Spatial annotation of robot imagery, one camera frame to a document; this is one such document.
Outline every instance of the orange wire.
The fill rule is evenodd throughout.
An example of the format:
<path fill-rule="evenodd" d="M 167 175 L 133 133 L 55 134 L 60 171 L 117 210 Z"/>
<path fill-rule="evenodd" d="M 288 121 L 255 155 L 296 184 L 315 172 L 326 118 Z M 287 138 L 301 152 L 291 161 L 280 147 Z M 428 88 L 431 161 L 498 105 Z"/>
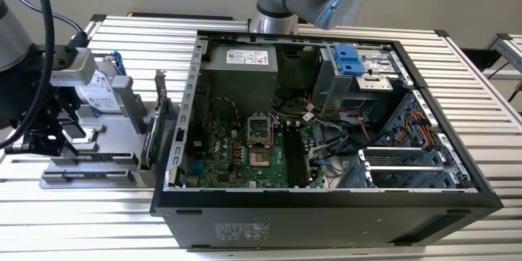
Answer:
<path fill-rule="evenodd" d="M 412 113 L 415 113 L 422 119 L 426 119 L 424 115 L 422 113 L 419 113 L 418 111 L 412 111 Z M 424 138 L 427 140 L 427 143 L 430 145 L 435 145 L 435 140 L 432 139 L 431 135 L 430 135 L 430 131 L 427 130 L 427 127 L 424 125 L 419 125 L 419 128 L 423 129 L 423 133 L 424 133 L 424 136 L 427 138 Z"/>
<path fill-rule="evenodd" d="M 362 131 L 364 133 L 366 139 L 370 140 L 368 133 L 366 132 L 364 121 L 363 121 L 360 116 L 359 116 L 359 121 L 360 121 L 360 128 L 362 128 Z"/>
<path fill-rule="evenodd" d="M 308 103 L 314 106 L 314 109 L 318 110 L 318 111 L 322 111 L 323 109 L 316 107 L 312 102 L 311 102 L 311 94 L 308 94 L 308 97 L 307 97 L 307 100 L 308 100 Z M 350 113 L 359 113 L 360 110 L 343 110 L 340 109 L 339 112 L 350 112 Z"/>
<path fill-rule="evenodd" d="M 407 113 L 410 113 L 410 114 L 414 116 L 415 119 L 419 119 L 419 118 L 424 117 L 419 112 L 415 112 L 415 111 L 408 111 Z M 426 143 L 427 143 L 428 145 L 432 145 L 431 137 L 430 137 L 430 135 L 428 135 L 427 129 L 423 128 L 422 125 L 416 125 L 416 127 L 418 127 L 418 129 L 420 130 L 422 135 L 424 136 Z"/>
<path fill-rule="evenodd" d="M 402 128 L 402 132 L 400 132 L 398 138 L 395 139 L 395 144 L 402 140 L 402 138 L 404 138 L 406 128 L 407 128 L 407 116 L 404 116 L 404 127 Z"/>

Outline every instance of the motherboard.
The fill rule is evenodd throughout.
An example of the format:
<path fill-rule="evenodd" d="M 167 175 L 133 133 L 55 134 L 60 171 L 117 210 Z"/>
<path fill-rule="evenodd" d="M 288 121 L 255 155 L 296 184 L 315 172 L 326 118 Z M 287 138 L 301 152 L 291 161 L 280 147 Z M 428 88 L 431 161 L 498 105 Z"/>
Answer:
<path fill-rule="evenodd" d="M 253 117 L 255 123 L 247 127 L 213 120 L 205 160 L 192 160 L 188 164 L 188 187 L 205 188 L 288 188 L 288 166 L 284 152 L 284 126 L 269 122 L 268 129 Z M 301 152 L 315 146 L 311 127 L 299 127 Z M 253 143 L 252 138 L 264 138 Z M 322 188 L 322 177 L 307 183 L 309 188 Z"/>

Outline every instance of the green circuit board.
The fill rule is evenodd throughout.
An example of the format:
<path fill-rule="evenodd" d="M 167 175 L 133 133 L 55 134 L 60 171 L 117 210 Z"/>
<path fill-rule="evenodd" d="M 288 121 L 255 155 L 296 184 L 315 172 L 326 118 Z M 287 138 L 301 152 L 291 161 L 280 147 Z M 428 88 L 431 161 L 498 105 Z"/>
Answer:
<path fill-rule="evenodd" d="M 287 188 L 281 125 L 273 125 L 273 142 L 264 151 L 259 151 L 263 150 L 261 147 L 253 146 L 252 149 L 247 146 L 245 127 L 237 131 L 235 138 L 232 130 L 232 124 L 217 120 L 212 122 L 208 159 L 204 161 L 204 176 L 199 178 L 197 186 L 201 188 Z M 314 141 L 308 126 L 301 127 L 300 135 L 303 143 L 308 144 L 309 140 Z M 269 164 L 251 166 L 251 151 L 252 155 L 264 152 Z M 319 175 L 318 178 L 316 183 L 311 183 L 311 188 L 323 187 L 322 176 Z"/>

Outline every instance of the blue component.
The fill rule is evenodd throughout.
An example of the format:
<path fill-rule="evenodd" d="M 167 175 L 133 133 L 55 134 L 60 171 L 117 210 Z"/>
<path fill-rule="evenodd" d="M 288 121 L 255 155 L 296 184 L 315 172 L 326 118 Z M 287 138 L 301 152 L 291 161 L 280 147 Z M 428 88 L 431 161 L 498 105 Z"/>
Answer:
<path fill-rule="evenodd" d="M 318 163 L 319 165 L 332 165 L 332 163 L 330 162 L 330 160 L 326 160 L 326 159 L 320 159 L 318 160 L 315 163 Z"/>
<path fill-rule="evenodd" d="M 115 58 L 116 60 L 116 69 L 117 69 L 117 74 L 120 76 L 127 76 L 127 71 L 124 70 L 124 66 L 123 66 L 123 58 L 121 58 L 121 54 L 113 50 L 113 52 L 111 53 L 111 56 Z"/>
<path fill-rule="evenodd" d="M 191 160 L 188 161 L 189 173 L 197 177 L 204 177 L 204 161 Z"/>
<path fill-rule="evenodd" d="M 343 75 L 362 76 L 366 72 L 354 46 L 334 46 L 334 58 Z"/>
<path fill-rule="evenodd" d="M 340 24 L 342 18 L 348 13 L 348 8 L 354 0 L 330 0 L 323 12 L 319 14 L 315 25 L 322 29 L 332 29 Z"/>

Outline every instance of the label on power supply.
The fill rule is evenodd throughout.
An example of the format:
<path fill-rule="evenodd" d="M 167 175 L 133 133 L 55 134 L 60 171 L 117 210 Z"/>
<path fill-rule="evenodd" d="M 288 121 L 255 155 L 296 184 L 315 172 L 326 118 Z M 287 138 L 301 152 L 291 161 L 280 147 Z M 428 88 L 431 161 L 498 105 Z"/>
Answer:
<path fill-rule="evenodd" d="M 227 63 L 268 65 L 268 51 L 228 50 Z"/>

